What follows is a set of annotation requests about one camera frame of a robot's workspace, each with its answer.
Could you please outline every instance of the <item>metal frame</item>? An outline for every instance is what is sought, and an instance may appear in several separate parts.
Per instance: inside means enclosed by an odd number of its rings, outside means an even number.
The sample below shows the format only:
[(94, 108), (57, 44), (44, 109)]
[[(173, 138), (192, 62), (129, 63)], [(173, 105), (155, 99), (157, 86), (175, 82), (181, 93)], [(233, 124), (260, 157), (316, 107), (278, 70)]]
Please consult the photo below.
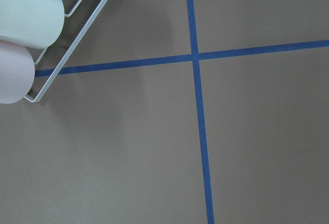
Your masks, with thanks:
[[(65, 16), (71, 16), (71, 14), (75, 11), (75, 9), (78, 7), (78, 5), (81, 3), (81, 1), (82, 0), (78, 0), (77, 4), (73, 7), (72, 11), (69, 14), (66, 14)], [(52, 72), (52, 74), (49, 76), (49, 78), (46, 81), (46, 83), (43, 85), (43, 87), (41, 88), (41, 90), (39, 91), (39, 93), (36, 95), (36, 97), (33, 98), (30, 95), (26, 95), (25, 96), (25, 99), (27, 99), (30, 102), (40, 102), (40, 100), (42, 99), (42, 97), (44, 96), (44, 94), (46, 93), (46, 91), (48, 90), (48, 88), (51, 86), (51, 84), (53, 83), (53, 81), (57, 77), (57, 75), (60, 72), (60, 70), (63, 68), (63, 66), (67, 62), (68, 58), (72, 55), (73, 51), (76, 49), (76, 47), (78, 46), (78, 44), (80, 43), (80, 41), (82, 40), (82, 38), (84, 37), (84, 35), (87, 33), (88, 29), (93, 24), (93, 22), (95, 21), (95, 19), (97, 18), (98, 14), (103, 9), (103, 7), (107, 3), (107, 1), (108, 0), (101, 0), (100, 3), (97, 5), (97, 7), (95, 8), (95, 10), (91, 14), (91, 16), (89, 17), (89, 19), (85, 23), (85, 25), (82, 27), (82, 29), (79, 32), (79, 34), (77, 35), (77, 37), (75, 38), (75, 40), (72, 42), (71, 46), (68, 48), (67, 52), (64, 54), (64, 56), (62, 57), (62, 59), (60, 60), (60, 62), (58, 63), (58, 65), (55, 67), (55, 69)], [(41, 58), (43, 57), (43, 55), (46, 52), (46, 50), (47, 49), (45, 48), (42, 51), (42, 53), (40, 54), (39, 58), (36, 60), (35, 64), (37, 64), (41, 60)]]

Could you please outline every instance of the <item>cylindrical cushion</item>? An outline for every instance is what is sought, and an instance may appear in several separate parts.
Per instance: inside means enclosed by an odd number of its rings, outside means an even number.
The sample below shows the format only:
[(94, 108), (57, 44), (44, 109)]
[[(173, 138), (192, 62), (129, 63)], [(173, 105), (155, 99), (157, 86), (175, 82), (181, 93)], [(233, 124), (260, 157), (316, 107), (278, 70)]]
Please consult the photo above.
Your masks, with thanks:
[(0, 41), (0, 103), (19, 101), (31, 89), (34, 62), (21, 45)]
[(0, 0), (0, 40), (42, 49), (64, 24), (62, 0)]

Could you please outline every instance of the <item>light blue cylinder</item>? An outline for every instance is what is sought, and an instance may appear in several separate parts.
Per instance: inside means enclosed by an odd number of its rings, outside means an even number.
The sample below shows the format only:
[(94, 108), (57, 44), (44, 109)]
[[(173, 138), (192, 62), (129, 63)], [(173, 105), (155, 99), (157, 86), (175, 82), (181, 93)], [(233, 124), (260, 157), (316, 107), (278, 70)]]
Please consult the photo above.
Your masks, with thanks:
[(62, 32), (62, 0), (0, 0), (0, 40), (42, 49)]

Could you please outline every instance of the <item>blue tape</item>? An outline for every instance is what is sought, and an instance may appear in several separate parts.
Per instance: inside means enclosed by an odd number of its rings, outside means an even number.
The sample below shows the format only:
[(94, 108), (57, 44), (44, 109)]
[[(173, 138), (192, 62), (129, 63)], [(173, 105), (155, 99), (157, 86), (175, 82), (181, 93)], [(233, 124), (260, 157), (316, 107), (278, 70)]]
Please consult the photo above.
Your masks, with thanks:
[(204, 177), (207, 219), (208, 219), (208, 224), (214, 224), (211, 181), (210, 181), (210, 171), (209, 171), (209, 158), (208, 158), (208, 148), (207, 148), (206, 123), (205, 123), (205, 114), (204, 114), (204, 102), (202, 96), (201, 72), (200, 72), (200, 62), (199, 62), (199, 53), (198, 53), (198, 45), (197, 45), (194, 1), (193, 0), (186, 0), (186, 1), (187, 1), (187, 12), (189, 18), (195, 100), (196, 100), (196, 111), (197, 111), (198, 128), (199, 128), (202, 170)]
[[(85, 66), (64, 67), (60, 71), (59, 74), (71, 74), (71, 73), (89, 72), (89, 71), (103, 71), (103, 70), (110, 70), (110, 69), (129, 68), (129, 67), (138, 67), (138, 66), (151, 66), (151, 65), (160, 65), (160, 64), (186, 62), (186, 61), (192, 61), (192, 57), (190, 54), (159, 57), (159, 58), (150, 58), (150, 59), (143, 59), (143, 60), (102, 63), (102, 64), (85, 65)], [(46, 77), (46, 76), (51, 75), (53, 70), (54, 69), (38, 70), (35, 72), (35, 76), (36, 77)]]
[(329, 40), (200, 53), (199, 58), (200, 60), (210, 60), (216, 58), (234, 57), (234, 56), (260, 54), (260, 53), (284, 52), (284, 51), (301, 50), (301, 49), (322, 48), (322, 47), (329, 47)]

